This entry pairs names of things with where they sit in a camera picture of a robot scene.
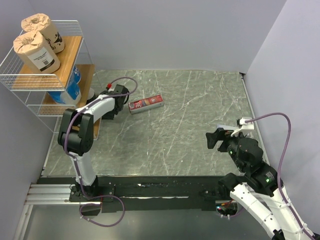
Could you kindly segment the black paper roll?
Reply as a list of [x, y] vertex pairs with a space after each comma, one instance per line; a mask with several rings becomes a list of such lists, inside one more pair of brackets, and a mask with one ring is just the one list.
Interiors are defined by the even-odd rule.
[[91, 103], [93, 100], [95, 100], [97, 98], [97, 95], [94, 91], [93, 88], [90, 88], [89, 89], [89, 92], [88, 92], [88, 96], [87, 96], [87, 100], [86, 100], [86, 103], [89, 104]]

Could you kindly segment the blue paper roll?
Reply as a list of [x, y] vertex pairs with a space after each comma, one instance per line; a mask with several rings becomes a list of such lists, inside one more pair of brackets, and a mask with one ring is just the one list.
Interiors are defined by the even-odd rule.
[[65, 91], [48, 91], [47, 93], [54, 102], [64, 105], [77, 105], [82, 97], [80, 87], [76, 82], [68, 85]]
[[81, 81], [81, 78], [82, 78], [82, 75], [80, 73], [80, 70], [79, 68], [74, 65], [73, 66], [73, 69], [72, 69], [72, 72], [70, 74], [70, 78], [69, 78], [69, 81], [68, 81], [68, 87], [71, 86], [72, 84], [79, 84], [79, 82]]

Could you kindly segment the brown roll with label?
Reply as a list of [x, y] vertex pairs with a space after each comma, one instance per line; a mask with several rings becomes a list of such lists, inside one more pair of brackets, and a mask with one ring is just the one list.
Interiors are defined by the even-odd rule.
[[52, 74], [61, 66], [59, 58], [39, 31], [17, 36], [13, 49], [34, 74]]

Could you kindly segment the brown roll with cartoon print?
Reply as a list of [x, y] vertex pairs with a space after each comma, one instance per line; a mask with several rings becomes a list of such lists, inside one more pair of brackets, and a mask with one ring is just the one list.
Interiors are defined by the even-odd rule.
[[60, 53], [65, 49], [65, 42], [58, 28], [48, 15], [37, 13], [29, 16], [21, 21], [21, 27], [25, 32], [40, 32], [55, 53]]

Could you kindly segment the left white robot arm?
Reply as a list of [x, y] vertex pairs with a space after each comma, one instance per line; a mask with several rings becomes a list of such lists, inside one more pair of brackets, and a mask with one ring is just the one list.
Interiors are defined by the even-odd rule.
[[90, 150], [94, 143], [94, 124], [101, 118], [112, 120], [123, 110], [130, 91], [117, 84], [107, 88], [84, 107], [64, 111], [57, 142], [72, 161], [76, 191], [87, 201], [99, 195], [99, 181], [93, 170]]

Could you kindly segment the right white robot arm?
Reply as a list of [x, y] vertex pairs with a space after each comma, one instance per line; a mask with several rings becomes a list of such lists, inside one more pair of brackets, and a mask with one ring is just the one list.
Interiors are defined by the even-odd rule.
[[244, 179], [229, 173], [219, 180], [218, 193], [232, 198], [266, 231], [272, 240], [318, 240], [297, 214], [277, 171], [263, 161], [257, 140], [222, 127], [205, 134], [208, 149], [228, 153]]

